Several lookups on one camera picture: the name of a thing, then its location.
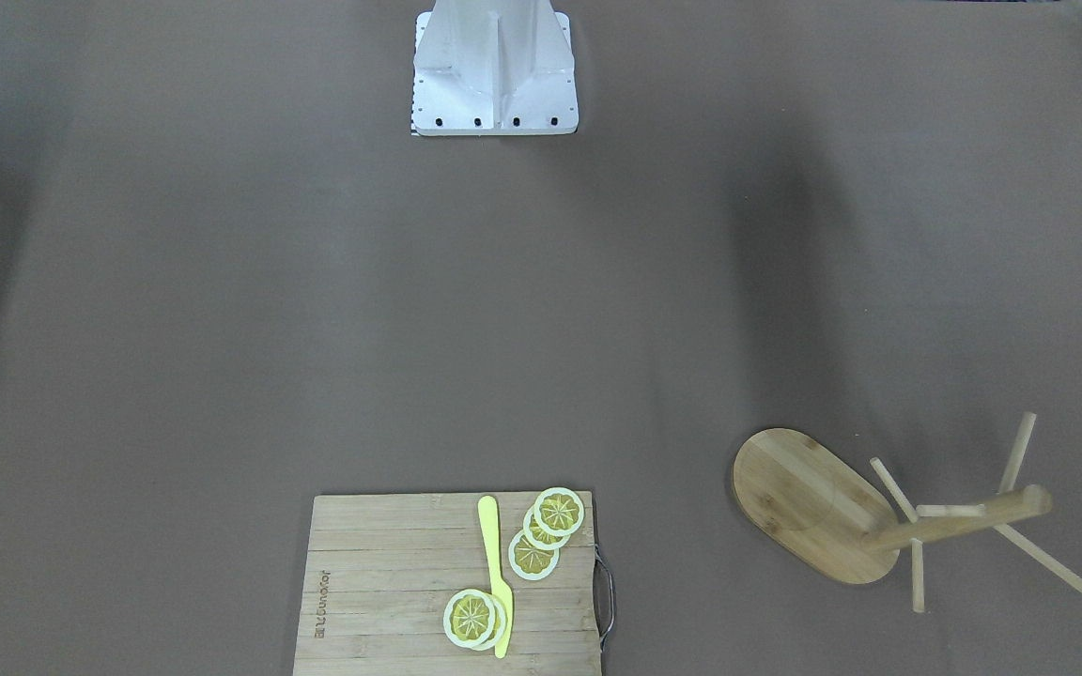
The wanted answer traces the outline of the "wooden cup storage rack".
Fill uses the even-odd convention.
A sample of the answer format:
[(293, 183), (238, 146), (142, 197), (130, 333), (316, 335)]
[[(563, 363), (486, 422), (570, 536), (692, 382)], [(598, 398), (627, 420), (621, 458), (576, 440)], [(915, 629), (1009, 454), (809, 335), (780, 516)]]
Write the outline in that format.
[(878, 489), (824, 445), (789, 428), (760, 430), (740, 446), (733, 464), (734, 499), (765, 535), (845, 585), (883, 580), (907, 551), (918, 613), (926, 611), (926, 545), (984, 530), (1004, 536), (1082, 594), (1082, 576), (1016, 527), (1052, 508), (1046, 488), (1017, 486), (1035, 419), (1034, 412), (1022, 415), (995, 495), (974, 503), (913, 504), (880, 459), (871, 462), (883, 483)]

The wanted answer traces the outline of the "lemon slice top of row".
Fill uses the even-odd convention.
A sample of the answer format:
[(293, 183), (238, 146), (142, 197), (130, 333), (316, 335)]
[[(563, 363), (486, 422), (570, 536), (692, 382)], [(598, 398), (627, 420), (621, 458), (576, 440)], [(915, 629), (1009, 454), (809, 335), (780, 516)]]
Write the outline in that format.
[(551, 487), (535, 500), (533, 521), (546, 535), (572, 535), (582, 527), (588, 508), (579, 493), (565, 487)]

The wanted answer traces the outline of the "lemon slice of row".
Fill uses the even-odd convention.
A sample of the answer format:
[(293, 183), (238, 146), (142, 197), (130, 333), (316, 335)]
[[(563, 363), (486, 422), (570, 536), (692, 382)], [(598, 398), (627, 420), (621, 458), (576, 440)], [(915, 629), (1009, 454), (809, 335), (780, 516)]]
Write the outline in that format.
[(524, 533), (524, 539), (528, 540), (530, 545), (532, 545), (536, 549), (544, 549), (544, 551), (559, 549), (560, 547), (565, 546), (568, 542), (568, 539), (571, 538), (570, 534), (557, 536), (553, 535), (552, 533), (549, 533), (545, 530), (542, 530), (540, 525), (538, 525), (538, 522), (536, 521), (533, 508), (530, 508), (529, 511), (527, 511), (527, 513), (525, 513), (523, 518), (522, 530)]
[(582, 527), (588, 508), (579, 493), (565, 487), (551, 487), (535, 500), (533, 521), (546, 535), (572, 535)]

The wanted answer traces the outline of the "yellow plastic knife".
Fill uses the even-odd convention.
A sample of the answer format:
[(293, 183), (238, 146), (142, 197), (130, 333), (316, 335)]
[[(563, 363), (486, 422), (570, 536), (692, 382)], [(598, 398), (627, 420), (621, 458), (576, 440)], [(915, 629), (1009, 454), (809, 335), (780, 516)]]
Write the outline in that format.
[(504, 659), (507, 655), (512, 629), (514, 629), (514, 591), (502, 572), (502, 528), (497, 498), (484, 495), (477, 501), (478, 525), (487, 558), (487, 569), (490, 589), (494, 599), (505, 608), (503, 615), (503, 633), (494, 642), (494, 658)]

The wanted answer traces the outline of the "lemon slice middle of row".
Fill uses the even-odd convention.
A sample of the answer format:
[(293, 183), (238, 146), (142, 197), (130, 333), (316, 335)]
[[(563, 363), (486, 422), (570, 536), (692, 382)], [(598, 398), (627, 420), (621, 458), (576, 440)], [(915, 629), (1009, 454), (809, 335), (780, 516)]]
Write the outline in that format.
[(523, 518), (522, 530), (524, 533), (524, 539), (528, 540), (530, 545), (532, 545), (536, 549), (544, 549), (544, 551), (559, 549), (560, 547), (565, 546), (568, 542), (568, 539), (571, 538), (570, 534), (557, 536), (553, 535), (552, 533), (549, 533), (545, 530), (542, 530), (540, 525), (538, 525), (538, 522), (536, 521), (533, 508), (530, 508), (529, 511), (527, 511), (527, 513), (525, 513)]

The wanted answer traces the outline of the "lemon slice end of row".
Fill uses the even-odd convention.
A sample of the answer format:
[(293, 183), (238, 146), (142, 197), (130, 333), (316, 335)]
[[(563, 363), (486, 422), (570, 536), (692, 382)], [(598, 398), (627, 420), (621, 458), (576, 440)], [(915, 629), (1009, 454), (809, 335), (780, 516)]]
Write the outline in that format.
[(522, 580), (544, 580), (553, 573), (560, 560), (560, 548), (545, 549), (536, 546), (524, 531), (517, 531), (509, 545), (509, 564)]

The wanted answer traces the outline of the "bamboo cutting board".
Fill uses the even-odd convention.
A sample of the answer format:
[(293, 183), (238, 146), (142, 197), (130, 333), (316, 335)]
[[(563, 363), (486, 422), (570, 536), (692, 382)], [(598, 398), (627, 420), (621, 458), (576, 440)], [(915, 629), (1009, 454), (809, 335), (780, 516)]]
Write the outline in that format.
[(499, 492), (502, 574), (514, 591), (514, 628), (503, 657), (456, 646), (443, 632), (448, 600), (492, 591), (478, 493), (321, 495), (312, 522), (301, 594), (296, 675), (598, 675), (611, 615), (595, 518), (562, 548), (544, 580), (512, 572), (509, 544), (536, 489)]

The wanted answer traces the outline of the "lemon slice behind pair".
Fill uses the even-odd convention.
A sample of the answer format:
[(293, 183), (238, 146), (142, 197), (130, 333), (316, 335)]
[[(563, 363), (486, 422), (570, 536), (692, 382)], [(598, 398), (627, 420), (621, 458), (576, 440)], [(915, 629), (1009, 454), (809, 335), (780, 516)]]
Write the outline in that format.
[(507, 608), (503, 606), (502, 600), (498, 596), (490, 595), (490, 602), (492, 602), (493, 612), (493, 628), (492, 633), (488, 635), (488, 638), (484, 642), (478, 642), (472, 647), (474, 651), (483, 652), (490, 649), (494, 649), (494, 646), (502, 640), (503, 634), (506, 633), (507, 622), (509, 622), (509, 611)]

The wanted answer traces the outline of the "lemon slice front of pair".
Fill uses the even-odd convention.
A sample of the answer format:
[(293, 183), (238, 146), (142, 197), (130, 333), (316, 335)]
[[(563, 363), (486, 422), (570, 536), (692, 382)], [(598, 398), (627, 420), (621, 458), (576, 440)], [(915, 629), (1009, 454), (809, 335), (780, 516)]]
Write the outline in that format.
[(460, 649), (484, 642), (493, 628), (490, 594), (477, 588), (457, 591), (443, 611), (443, 633)]

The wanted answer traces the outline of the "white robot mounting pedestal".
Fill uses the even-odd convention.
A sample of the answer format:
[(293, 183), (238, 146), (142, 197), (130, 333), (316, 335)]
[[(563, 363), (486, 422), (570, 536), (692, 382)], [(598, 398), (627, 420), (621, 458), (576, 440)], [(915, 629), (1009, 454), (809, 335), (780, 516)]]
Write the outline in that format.
[(438, 1), (415, 17), (410, 130), (424, 137), (571, 134), (571, 22), (549, 1)]

